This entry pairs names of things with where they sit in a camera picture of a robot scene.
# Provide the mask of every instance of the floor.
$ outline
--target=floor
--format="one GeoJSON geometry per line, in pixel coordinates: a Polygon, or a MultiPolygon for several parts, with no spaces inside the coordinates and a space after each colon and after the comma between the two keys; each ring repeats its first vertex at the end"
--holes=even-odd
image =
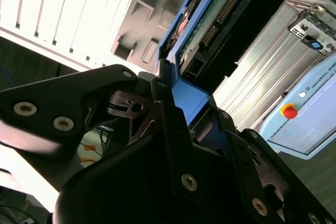
{"type": "MultiPolygon", "coordinates": [[[[12,87],[3,71],[13,78],[16,86],[74,72],[0,38],[0,90],[12,87]]],[[[336,142],[309,161],[286,154],[280,156],[336,218],[336,142]]]]}

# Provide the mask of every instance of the circuit board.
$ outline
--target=circuit board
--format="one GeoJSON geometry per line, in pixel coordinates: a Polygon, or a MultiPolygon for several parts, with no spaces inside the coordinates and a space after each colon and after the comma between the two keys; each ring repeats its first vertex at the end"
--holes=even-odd
{"type": "Polygon", "coordinates": [[[179,55],[180,62],[187,62],[188,54],[200,43],[208,45],[218,28],[215,22],[222,24],[238,0],[212,0],[203,17],[193,30],[179,55]]]}

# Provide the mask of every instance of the emergency stop button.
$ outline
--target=emergency stop button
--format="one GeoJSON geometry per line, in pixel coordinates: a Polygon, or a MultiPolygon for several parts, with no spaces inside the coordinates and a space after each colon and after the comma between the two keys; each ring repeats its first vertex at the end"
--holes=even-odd
{"type": "Polygon", "coordinates": [[[294,119],[298,115],[298,111],[294,104],[286,104],[281,108],[280,113],[287,119],[294,119]]]}

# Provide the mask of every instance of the screw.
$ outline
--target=screw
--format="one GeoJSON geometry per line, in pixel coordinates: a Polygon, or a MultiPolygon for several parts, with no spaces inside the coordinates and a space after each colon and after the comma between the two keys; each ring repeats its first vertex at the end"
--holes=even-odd
{"type": "Polygon", "coordinates": [[[257,212],[262,216],[267,216],[267,208],[265,204],[258,198],[252,200],[252,204],[257,212]]]}
{"type": "Polygon", "coordinates": [[[34,115],[37,107],[30,102],[19,102],[14,105],[14,112],[22,116],[34,115]]]}
{"type": "Polygon", "coordinates": [[[319,220],[316,218],[315,215],[313,214],[308,214],[309,219],[311,220],[311,222],[313,222],[314,224],[320,224],[319,220]]]}
{"type": "Polygon", "coordinates": [[[333,224],[332,222],[331,222],[331,220],[329,220],[329,219],[325,219],[326,221],[326,224],[333,224]]]}
{"type": "Polygon", "coordinates": [[[66,116],[59,116],[54,120],[54,127],[60,131],[71,131],[74,125],[73,120],[66,116]]]}
{"type": "Polygon", "coordinates": [[[160,86],[164,87],[164,88],[166,87],[166,84],[164,84],[164,83],[161,82],[161,81],[159,81],[158,84],[159,84],[160,86]]]}
{"type": "Polygon", "coordinates": [[[181,177],[182,184],[189,191],[196,191],[197,189],[197,181],[190,174],[183,174],[181,177]]]}
{"type": "Polygon", "coordinates": [[[132,77],[132,74],[129,73],[128,71],[126,71],[126,70],[123,70],[122,74],[126,77],[132,77]]]}
{"type": "Polygon", "coordinates": [[[228,115],[228,113],[226,113],[225,111],[222,112],[222,115],[223,115],[223,117],[225,117],[225,118],[230,118],[230,116],[228,115]]]}
{"type": "Polygon", "coordinates": [[[258,135],[255,132],[251,131],[250,133],[253,138],[258,138],[258,135]]]}

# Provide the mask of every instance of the blue cable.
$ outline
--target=blue cable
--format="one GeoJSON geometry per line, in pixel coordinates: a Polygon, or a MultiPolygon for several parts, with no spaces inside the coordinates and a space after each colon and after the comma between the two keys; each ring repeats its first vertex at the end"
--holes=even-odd
{"type": "Polygon", "coordinates": [[[9,74],[7,74],[7,72],[5,72],[4,70],[2,70],[0,68],[0,73],[3,73],[11,81],[12,86],[15,87],[15,83],[14,83],[13,79],[10,77],[9,74]]]}

